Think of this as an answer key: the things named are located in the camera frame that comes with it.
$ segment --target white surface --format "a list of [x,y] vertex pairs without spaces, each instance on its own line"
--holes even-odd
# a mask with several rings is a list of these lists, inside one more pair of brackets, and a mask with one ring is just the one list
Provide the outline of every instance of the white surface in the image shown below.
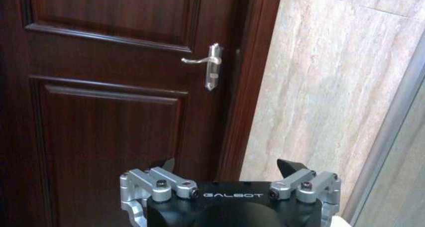
[[331,227],[352,227],[352,226],[347,223],[347,221],[340,216],[335,216],[332,217]]

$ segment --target door lock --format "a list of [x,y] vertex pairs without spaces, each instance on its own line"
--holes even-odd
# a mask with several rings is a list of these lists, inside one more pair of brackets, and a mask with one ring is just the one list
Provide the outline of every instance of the door lock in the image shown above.
[[207,72],[206,72],[206,88],[212,91],[219,84],[219,74],[222,67],[222,54],[223,47],[216,43],[211,45],[210,56],[204,59],[187,59],[182,58],[182,62],[187,64],[200,64],[207,63]]

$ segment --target galbot logo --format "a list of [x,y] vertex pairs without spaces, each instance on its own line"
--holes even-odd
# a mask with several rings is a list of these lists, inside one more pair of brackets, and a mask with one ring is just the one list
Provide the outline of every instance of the galbot logo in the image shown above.
[[218,198],[218,197],[223,197],[223,198],[255,198],[255,197],[262,197],[264,196],[264,194],[243,194],[243,193],[236,193],[236,194],[231,194],[228,195],[227,193],[204,193],[204,197],[208,198]]

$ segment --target marble wall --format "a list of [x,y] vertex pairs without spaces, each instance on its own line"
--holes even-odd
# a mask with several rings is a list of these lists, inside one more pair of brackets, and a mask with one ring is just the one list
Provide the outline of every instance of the marble wall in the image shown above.
[[356,223],[419,227],[425,223],[425,83],[420,88]]
[[338,172],[343,212],[424,29],[425,0],[282,0],[242,180]]

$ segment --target raised door panel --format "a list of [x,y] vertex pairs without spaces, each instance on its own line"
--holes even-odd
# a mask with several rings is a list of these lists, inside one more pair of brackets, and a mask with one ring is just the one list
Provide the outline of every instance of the raised door panel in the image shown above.
[[179,156],[186,93],[32,77],[52,226],[118,226],[120,174]]
[[28,29],[191,50],[200,0],[23,0],[23,3]]

